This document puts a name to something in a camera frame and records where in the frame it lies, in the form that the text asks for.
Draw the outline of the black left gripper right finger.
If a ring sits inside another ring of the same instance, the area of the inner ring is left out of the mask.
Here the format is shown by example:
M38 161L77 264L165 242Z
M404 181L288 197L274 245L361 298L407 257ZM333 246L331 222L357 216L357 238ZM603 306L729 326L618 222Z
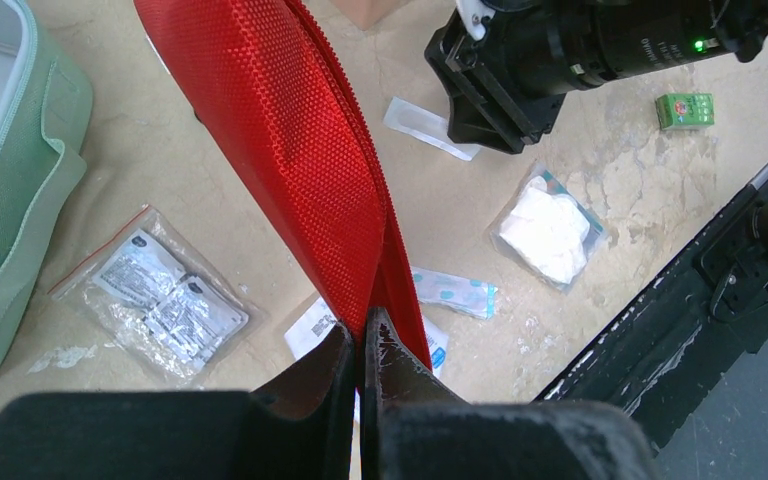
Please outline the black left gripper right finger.
M471 404L373 308L364 333L365 479L656 479L640 427L592 401Z

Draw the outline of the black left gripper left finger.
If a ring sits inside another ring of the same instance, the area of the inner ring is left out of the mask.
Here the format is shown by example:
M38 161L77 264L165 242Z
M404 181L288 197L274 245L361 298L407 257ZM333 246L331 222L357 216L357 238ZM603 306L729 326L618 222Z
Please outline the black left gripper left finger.
M0 412L0 479L345 479L353 409L337 325L253 391L20 397Z

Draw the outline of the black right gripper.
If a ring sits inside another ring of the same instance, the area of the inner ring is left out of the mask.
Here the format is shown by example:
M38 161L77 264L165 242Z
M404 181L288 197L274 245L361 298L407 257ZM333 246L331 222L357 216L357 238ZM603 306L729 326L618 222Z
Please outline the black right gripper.
M480 18L480 40L454 12L425 49L449 99L448 137L518 154L552 131L570 92L721 54L719 5L536 1Z

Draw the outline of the white swab packet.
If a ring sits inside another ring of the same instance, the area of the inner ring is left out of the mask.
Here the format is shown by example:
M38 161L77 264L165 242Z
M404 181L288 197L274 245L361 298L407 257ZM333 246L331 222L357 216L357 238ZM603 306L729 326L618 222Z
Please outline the white swab packet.
M443 117L399 97L393 97L383 117L391 130L407 134L462 161L472 161L482 150L477 144L456 143L448 136Z

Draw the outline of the teal bandage strip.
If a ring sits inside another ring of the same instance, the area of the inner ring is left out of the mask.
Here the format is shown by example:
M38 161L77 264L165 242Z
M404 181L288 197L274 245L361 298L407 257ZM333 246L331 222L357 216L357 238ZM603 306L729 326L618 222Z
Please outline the teal bandage strip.
M495 314L498 288L487 282L418 267L411 267L417 298L421 303L445 307L478 319Z

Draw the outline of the red first aid pouch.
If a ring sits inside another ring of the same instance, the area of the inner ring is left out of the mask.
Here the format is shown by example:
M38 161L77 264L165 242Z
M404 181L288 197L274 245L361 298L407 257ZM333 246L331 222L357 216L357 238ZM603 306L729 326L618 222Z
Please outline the red first aid pouch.
M139 1L152 44L332 312L384 308L430 363L381 164L336 54L300 1Z

